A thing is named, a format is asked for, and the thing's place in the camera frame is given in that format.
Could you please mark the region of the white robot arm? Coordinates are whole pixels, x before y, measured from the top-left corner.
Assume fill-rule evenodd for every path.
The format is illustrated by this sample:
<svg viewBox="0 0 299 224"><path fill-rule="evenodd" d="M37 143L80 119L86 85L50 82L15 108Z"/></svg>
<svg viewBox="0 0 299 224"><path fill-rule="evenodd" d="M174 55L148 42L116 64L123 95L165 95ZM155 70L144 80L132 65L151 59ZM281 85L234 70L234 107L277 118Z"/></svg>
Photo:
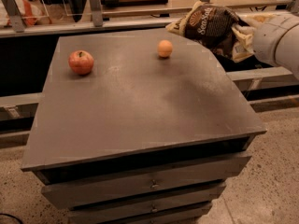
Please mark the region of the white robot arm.
<svg viewBox="0 0 299 224"><path fill-rule="evenodd" d="M240 18L245 25L234 24L237 42L233 60L245 55L272 66L282 66L299 78L299 17L291 13L248 15Z"/></svg>

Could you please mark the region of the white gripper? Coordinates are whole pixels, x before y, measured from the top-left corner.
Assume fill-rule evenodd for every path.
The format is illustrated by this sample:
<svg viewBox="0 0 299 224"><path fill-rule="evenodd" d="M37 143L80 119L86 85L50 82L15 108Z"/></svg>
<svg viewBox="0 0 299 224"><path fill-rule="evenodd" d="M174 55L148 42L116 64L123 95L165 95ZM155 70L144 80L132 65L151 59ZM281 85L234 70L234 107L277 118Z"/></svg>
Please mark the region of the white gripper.
<svg viewBox="0 0 299 224"><path fill-rule="evenodd" d="M262 63L299 67L298 16L247 15L242 21L249 26L232 26L236 38L232 49L235 63L240 63L254 54Z"/></svg>

